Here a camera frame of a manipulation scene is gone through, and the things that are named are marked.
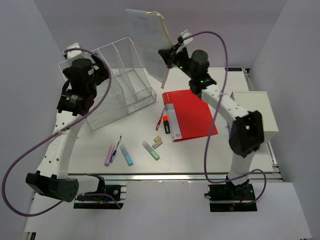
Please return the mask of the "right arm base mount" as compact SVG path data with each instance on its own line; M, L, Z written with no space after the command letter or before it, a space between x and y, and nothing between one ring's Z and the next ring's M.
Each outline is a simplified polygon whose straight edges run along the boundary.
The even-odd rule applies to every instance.
M209 200L211 212L256 212L257 198L253 185L248 176L243 174L238 177L224 180L208 180L208 192L204 197Z

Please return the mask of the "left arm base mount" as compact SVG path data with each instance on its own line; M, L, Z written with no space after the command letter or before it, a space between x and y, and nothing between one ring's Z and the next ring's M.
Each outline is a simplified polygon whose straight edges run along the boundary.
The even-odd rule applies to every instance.
M124 182L105 181L101 193L83 193L73 203L76 210L120 210L125 202L127 184Z

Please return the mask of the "clear document sleeve with papers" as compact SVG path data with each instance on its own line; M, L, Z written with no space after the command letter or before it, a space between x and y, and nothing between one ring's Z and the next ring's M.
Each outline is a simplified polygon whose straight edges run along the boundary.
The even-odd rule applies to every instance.
M159 50L169 50L173 44L164 17L157 11L126 9L136 44L148 74L165 87L169 69Z

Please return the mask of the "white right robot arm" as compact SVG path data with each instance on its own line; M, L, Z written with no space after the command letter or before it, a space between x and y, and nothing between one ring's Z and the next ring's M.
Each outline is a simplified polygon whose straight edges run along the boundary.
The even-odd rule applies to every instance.
M158 53L169 69L176 66L185 73L190 78L191 92L230 124L228 143L233 155L225 180L228 183L225 192L229 198L238 199L249 183L253 157L265 141L262 114L257 110L247 110L224 94L208 72L209 60L205 51L198 49L188 55L186 48L178 51L172 47Z

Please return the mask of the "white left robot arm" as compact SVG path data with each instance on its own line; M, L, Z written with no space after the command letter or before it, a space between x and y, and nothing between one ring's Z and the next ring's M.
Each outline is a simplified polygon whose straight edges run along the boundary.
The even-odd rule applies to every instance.
M99 200L106 193L101 177L70 178L68 167L84 120L90 110L97 108L94 104L97 86L109 80L110 71L103 60L92 53L90 58L73 59L62 73L66 81L57 105L54 137L40 165L34 173L27 174L25 182L41 196L68 203L86 192Z

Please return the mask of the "red plastic folder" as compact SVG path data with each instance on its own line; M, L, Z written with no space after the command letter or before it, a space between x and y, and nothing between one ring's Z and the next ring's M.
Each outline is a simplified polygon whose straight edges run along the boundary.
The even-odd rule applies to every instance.
M213 116L209 105L189 89L162 94L173 142L207 137Z

